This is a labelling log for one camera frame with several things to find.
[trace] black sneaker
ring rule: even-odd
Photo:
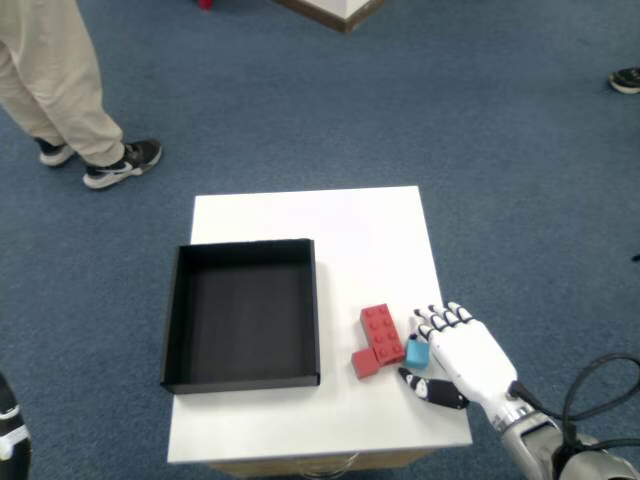
[[[140,176],[148,172],[161,156],[162,146],[156,140],[128,143],[124,146],[122,159],[108,167],[88,165],[82,181],[94,190],[107,188],[131,175]]]
[[[66,143],[56,147],[41,138],[34,140],[40,146],[40,161],[47,167],[59,167],[76,153]]]
[[[640,68],[625,68],[610,73],[609,83],[620,93],[640,93]]]

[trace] black shoe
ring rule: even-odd
[[[609,83],[620,93],[640,93],[640,68],[625,68],[609,74]]]
[[[40,146],[40,161],[47,167],[59,167],[76,153],[66,143],[56,147],[41,138],[34,140]]]
[[[99,190],[107,188],[131,175],[140,176],[148,172],[162,156],[162,146],[156,140],[128,143],[124,146],[124,156],[108,167],[87,166],[82,178],[84,184]]]

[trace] open black box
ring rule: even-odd
[[[178,247],[161,383],[177,394],[318,385],[313,241]]]

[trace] red lego brick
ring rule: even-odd
[[[365,378],[378,373],[380,365],[372,348],[365,348],[351,355],[351,364],[358,378]]]
[[[360,313],[360,322],[381,366],[401,362],[404,359],[404,347],[400,343],[396,326],[386,304],[363,308]]]

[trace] blue lego brick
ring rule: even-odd
[[[418,340],[407,342],[407,355],[404,364],[408,368],[424,370],[429,365],[429,345]]]

